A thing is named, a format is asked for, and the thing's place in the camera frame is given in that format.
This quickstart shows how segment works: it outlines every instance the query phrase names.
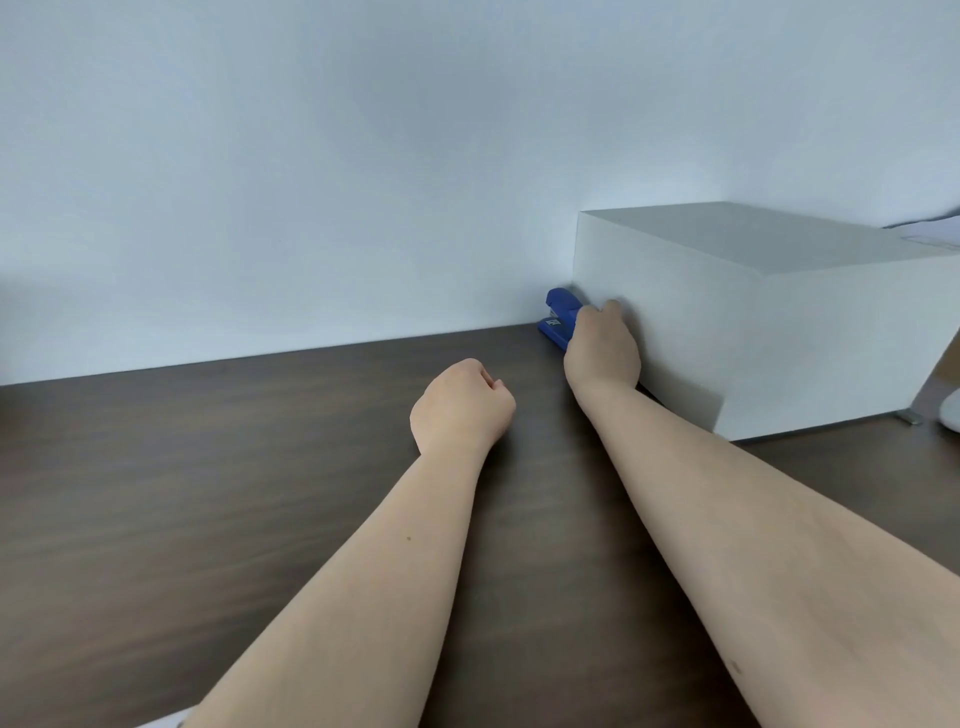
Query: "wooden desk surface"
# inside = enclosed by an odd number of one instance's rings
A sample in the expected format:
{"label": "wooden desk surface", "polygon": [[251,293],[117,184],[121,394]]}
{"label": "wooden desk surface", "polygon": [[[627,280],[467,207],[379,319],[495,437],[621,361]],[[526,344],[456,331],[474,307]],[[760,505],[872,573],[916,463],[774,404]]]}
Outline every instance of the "wooden desk surface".
{"label": "wooden desk surface", "polygon": [[[518,410],[423,725],[756,725],[532,326],[0,389],[0,725],[198,702],[413,461],[411,404],[466,356]],[[886,417],[746,447],[960,571],[960,436]]]}

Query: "finger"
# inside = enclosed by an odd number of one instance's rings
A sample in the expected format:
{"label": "finger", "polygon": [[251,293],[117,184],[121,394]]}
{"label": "finger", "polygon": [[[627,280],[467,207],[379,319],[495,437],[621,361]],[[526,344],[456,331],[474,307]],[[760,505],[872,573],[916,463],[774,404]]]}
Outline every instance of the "finger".
{"label": "finger", "polygon": [[597,313],[596,307],[588,303],[587,305],[580,306],[577,310],[577,318],[579,319],[581,316],[592,316],[595,313]]}
{"label": "finger", "polygon": [[489,372],[487,371],[487,369],[483,366],[483,364],[480,365],[480,376],[482,376],[483,379],[484,379],[484,381],[487,382],[487,386],[489,386],[491,389],[495,389],[495,388],[496,388],[496,384],[495,384],[495,382],[493,381],[493,377],[490,376],[490,373],[489,373]]}
{"label": "finger", "polygon": [[620,305],[620,301],[616,299],[610,299],[603,306],[603,313],[609,316],[616,316],[618,319],[623,318],[623,306]]}

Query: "hand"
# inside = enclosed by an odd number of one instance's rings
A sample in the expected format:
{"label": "hand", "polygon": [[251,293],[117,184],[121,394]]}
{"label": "hand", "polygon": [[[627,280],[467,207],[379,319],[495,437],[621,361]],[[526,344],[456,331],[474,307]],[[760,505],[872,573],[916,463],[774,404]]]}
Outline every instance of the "hand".
{"label": "hand", "polygon": [[640,353],[623,323],[623,310],[607,301],[602,311],[585,305],[564,357],[566,380],[574,394],[596,382],[612,382],[634,389],[640,379]]}
{"label": "hand", "polygon": [[430,382],[410,413],[420,454],[442,447],[490,449],[507,431],[516,402],[476,359],[464,359]]}

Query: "white box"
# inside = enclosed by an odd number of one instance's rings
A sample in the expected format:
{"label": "white box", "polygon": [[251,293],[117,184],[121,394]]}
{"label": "white box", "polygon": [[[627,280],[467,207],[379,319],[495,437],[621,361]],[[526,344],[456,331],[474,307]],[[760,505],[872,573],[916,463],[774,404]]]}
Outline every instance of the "white box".
{"label": "white box", "polygon": [[960,326],[960,251],[733,203],[581,212],[573,280],[626,304],[643,385],[730,440],[909,407]]}

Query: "blue stapler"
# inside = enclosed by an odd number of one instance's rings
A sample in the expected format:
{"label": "blue stapler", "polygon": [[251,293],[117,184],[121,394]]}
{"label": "blue stapler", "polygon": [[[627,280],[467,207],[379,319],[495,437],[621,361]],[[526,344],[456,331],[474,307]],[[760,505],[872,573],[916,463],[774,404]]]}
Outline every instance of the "blue stapler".
{"label": "blue stapler", "polygon": [[550,306],[551,315],[540,321],[537,328],[566,351],[566,345],[573,336],[573,327],[577,323],[577,311],[583,304],[565,288],[551,289],[546,295],[546,304]]}

